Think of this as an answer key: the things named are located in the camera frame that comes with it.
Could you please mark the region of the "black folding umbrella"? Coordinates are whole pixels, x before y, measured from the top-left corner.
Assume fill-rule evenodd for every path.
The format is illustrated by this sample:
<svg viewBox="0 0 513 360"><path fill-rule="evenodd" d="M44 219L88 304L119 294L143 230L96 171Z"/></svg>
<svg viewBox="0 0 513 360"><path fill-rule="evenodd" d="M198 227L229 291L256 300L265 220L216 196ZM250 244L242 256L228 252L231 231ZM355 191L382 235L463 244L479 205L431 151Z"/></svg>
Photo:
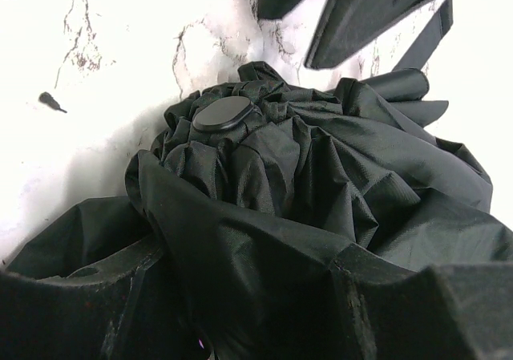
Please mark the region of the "black folding umbrella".
<svg viewBox="0 0 513 360"><path fill-rule="evenodd" d="M195 92L127 166L126 195L70 208L3 272L69 277L153 237L168 263L182 359L344 359L330 265L356 245L419 272L512 264L512 233L463 144L426 126L418 69L328 92L267 63Z"/></svg>

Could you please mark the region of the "small black screw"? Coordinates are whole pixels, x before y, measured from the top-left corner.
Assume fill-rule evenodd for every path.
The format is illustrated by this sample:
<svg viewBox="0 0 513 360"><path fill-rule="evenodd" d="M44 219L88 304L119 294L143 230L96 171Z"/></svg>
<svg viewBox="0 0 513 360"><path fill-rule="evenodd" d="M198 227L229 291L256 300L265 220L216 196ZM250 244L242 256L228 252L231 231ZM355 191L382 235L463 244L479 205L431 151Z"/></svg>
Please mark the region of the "small black screw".
<svg viewBox="0 0 513 360"><path fill-rule="evenodd" d="M61 108L60 104L55 100L55 98L47 91L44 91L41 93L38 97L38 101L40 103L43 103L47 105L49 108L51 108L54 111L61 111L63 113L67 113L66 110Z"/></svg>

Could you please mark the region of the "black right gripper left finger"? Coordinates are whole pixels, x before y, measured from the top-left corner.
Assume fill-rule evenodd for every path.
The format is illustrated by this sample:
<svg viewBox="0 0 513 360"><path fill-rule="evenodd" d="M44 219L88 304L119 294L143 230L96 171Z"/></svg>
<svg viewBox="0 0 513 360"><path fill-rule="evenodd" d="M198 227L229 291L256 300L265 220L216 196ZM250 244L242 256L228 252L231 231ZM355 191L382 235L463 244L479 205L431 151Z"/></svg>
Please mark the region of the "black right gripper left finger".
<svg viewBox="0 0 513 360"><path fill-rule="evenodd" d="M168 263L153 237L73 272L1 274L3 359L182 359Z"/></svg>

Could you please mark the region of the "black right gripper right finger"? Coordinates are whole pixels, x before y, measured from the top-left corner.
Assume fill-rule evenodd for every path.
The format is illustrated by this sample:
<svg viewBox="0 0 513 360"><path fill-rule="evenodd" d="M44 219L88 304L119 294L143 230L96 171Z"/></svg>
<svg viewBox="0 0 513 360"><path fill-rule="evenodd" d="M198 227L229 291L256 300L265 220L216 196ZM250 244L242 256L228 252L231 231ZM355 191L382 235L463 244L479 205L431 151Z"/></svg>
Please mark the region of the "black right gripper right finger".
<svg viewBox="0 0 513 360"><path fill-rule="evenodd" d="M351 245L331 262L344 359L510 359L512 264L412 272Z"/></svg>

